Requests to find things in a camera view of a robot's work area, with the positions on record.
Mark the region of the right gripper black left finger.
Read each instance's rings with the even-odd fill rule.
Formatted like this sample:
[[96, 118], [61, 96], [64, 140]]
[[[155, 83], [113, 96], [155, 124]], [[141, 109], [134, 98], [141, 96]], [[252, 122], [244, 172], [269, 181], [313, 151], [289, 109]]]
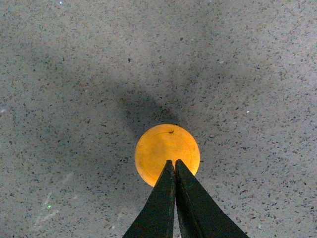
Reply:
[[171, 160], [167, 160], [145, 206], [124, 237], [173, 237], [175, 189], [174, 166]]

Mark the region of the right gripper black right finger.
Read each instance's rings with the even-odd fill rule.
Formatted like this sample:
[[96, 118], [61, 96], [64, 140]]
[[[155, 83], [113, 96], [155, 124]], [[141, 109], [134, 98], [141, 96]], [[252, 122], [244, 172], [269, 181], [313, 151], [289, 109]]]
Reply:
[[183, 238], [246, 238], [182, 160], [176, 161], [176, 206]]

